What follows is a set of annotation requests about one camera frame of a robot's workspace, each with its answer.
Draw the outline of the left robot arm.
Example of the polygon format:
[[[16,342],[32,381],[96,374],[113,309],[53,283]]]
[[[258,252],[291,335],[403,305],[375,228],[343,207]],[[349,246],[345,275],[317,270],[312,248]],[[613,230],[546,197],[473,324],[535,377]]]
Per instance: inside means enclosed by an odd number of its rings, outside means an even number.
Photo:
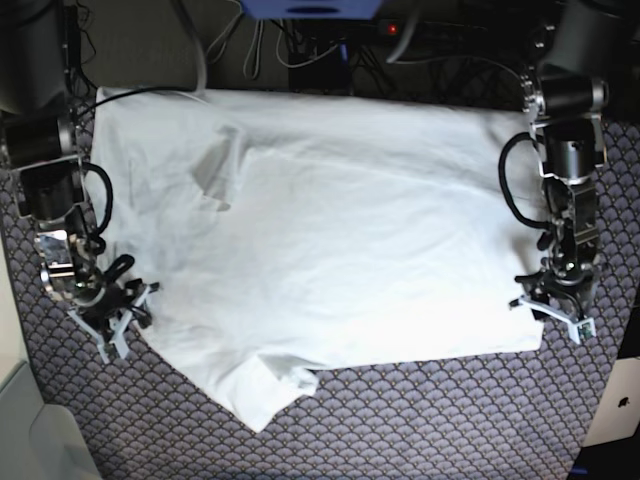
[[[636,1],[567,2],[543,54],[521,80],[529,129],[514,135],[498,160],[504,200],[519,223],[540,231],[537,248],[544,254],[537,272],[516,277],[523,293],[510,305],[565,324],[576,344],[596,335],[588,314],[602,273],[593,175],[607,161],[607,76],[615,49],[633,38],[638,24]],[[508,186],[507,159],[522,142],[539,155],[543,220],[526,217]]]

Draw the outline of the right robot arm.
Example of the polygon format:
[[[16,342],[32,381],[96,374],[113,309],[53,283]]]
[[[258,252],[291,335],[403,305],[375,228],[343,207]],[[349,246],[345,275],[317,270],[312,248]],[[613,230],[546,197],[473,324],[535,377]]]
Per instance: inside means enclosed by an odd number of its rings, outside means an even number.
[[[70,318],[94,339],[101,359],[126,358],[129,326],[148,327],[147,297],[158,284],[122,278],[132,256],[107,269],[98,258],[111,219],[113,186],[82,159],[74,83],[82,74],[76,7],[61,1],[1,4],[1,167],[21,216],[36,225],[40,279]]]

